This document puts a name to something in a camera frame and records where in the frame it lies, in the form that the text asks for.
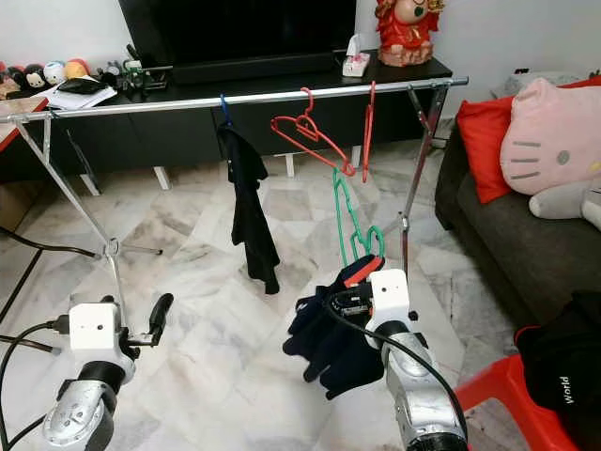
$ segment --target black shirt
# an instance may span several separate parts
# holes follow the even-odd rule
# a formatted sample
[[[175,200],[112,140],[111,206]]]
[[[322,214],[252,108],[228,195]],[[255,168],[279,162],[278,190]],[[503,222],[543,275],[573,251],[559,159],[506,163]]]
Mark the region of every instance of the black shirt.
[[[265,282],[265,292],[280,290],[273,268],[280,263],[256,190],[267,169],[256,150],[231,126],[223,124],[217,135],[228,160],[228,179],[236,189],[236,212],[232,229],[235,245],[244,241],[248,275]]]

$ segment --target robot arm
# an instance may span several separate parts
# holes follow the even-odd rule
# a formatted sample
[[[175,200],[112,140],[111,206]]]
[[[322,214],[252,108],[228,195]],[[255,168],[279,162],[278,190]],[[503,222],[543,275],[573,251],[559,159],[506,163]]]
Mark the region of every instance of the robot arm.
[[[84,366],[76,381],[63,383],[56,405],[44,420],[44,449],[106,448],[113,437],[116,396],[121,385],[133,378],[134,361],[140,355],[134,346],[159,344],[172,302],[173,295],[161,296],[150,316],[149,332],[132,338],[121,327],[120,310],[112,298],[70,309],[69,326],[61,332],[69,334],[73,354]]]
[[[459,418],[462,412],[457,408],[456,397],[446,382],[443,385],[442,377],[435,376],[436,365],[424,338],[411,331],[417,313],[410,310],[405,273],[400,270],[372,272],[368,280],[334,295],[330,311],[343,318],[371,309],[372,317],[365,327],[371,335],[367,341],[381,351],[405,448],[408,451],[467,451],[464,423]]]

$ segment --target cardboard box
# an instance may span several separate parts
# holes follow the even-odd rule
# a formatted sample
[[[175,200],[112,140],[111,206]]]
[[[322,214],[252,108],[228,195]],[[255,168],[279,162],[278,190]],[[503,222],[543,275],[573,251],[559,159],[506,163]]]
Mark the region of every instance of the cardboard box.
[[[24,181],[0,185],[0,226],[14,231],[41,192],[43,182]]]

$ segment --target red pillow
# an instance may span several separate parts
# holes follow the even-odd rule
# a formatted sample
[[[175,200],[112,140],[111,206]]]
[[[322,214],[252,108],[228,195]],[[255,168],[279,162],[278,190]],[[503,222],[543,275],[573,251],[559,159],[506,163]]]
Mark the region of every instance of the red pillow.
[[[561,87],[601,86],[601,76]],[[457,114],[476,192],[483,204],[510,193],[501,172],[501,144],[511,123],[513,97],[495,101],[464,101]]]

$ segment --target green hanger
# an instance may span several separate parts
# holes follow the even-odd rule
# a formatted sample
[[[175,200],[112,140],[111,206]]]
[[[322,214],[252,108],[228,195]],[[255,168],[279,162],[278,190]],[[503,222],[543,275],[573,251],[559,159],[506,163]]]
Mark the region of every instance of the green hanger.
[[[357,252],[357,244],[363,246],[363,250],[366,255],[372,253],[372,243],[374,238],[378,240],[379,251],[378,257],[384,257],[385,252],[385,243],[384,243],[384,234],[382,230],[376,225],[372,225],[367,230],[367,235],[364,236],[361,231],[361,226],[359,225],[359,220],[357,219],[357,214],[350,204],[350,194],[348,192],[347,183],[345,182],[345,178],[340,172],[338,168],[334,168],[333,170],[333,188],[334,188],[334,199],[336,202],[336,218],[338,220],[338,238],[340,239],[340,252],[342,254],[342,261],[345,264],[345,267],[348,266],[347,260],[347,251],[345,250],[345,238],[344,231],[342,228],[342,212],[340,210],[340,195],[339,188],[342,187],[345,192],[345,199],[347,201],[347,210],[348,214],[350,214],[351,219],[353,220],[353,225],[355,226],[355,231],[350,236],[350,247],[353,250],[353,256],[355,257],[355,261],[359,259],[359,253]]]

